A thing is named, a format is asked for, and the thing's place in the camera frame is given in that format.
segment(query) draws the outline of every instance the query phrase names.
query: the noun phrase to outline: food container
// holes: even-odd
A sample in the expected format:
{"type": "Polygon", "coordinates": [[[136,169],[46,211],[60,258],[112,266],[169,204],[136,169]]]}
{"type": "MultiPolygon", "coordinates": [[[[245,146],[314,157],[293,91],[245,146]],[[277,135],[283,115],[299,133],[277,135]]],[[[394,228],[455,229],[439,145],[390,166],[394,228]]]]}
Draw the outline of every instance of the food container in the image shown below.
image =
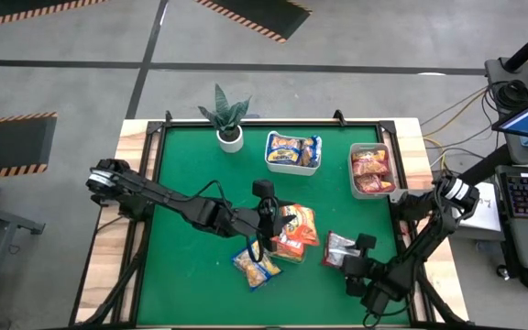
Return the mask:
{"type": "Polygon", "coordinates": [[[397,183],[396,178],[394,177],[394,166],[392,166],[392,158],[389,151],[389,147],[385,145],[384,143],[354,143],[349,148],[349,154],[347,155],[347,167],[349,168],[349,185],[352,190],[352,195],[354,198],[357,199],[377,199],[377,198],[383,198],[390,196],[392,193],[396,193],[399,186],[397,183]],[[367,192],[361,192],[358,190],[358,187],[356,187],[356,184],[354,183],[354,172],[352,169],[352,154],[354,152],[364,151],[364,150],[385,150],[386,154],[388,155],[388,165],[390,169],[390,174],[383,175],[382,178],[384,178],[384,181],[390,182],[394,184],[394,191],[392,192],[374,192],[374,193],[367,193],[367,192]]]}
{"type": "Polygon", "coordinates": [[[286,164],[275,164],[271,163],[267,159],[267,151],[268,151],[268,141],[270,141],[270,136],[276,134],[278,136],[281,136],[283,138],[298,138],[298,139],[304,139],[307,137],[287,137],[282,134],[279,134],[277,131],[271,131],[268,133],[268,136],[266,137],[266,143],[264,144],[264,161],[266,161],[266,166],[268,166],[268,169],[270,171],[278,172],[278,173],[285,173],[285,174],[296,174],[296,175],[306,175],[311,176],[315,174],[317,169],[321,167],[321,158],[323,157],[323,153],[319,156],[319,163],[316,167],[310,168],[310,167],[304,167],[299,165],[286,165],[286,164]]]}

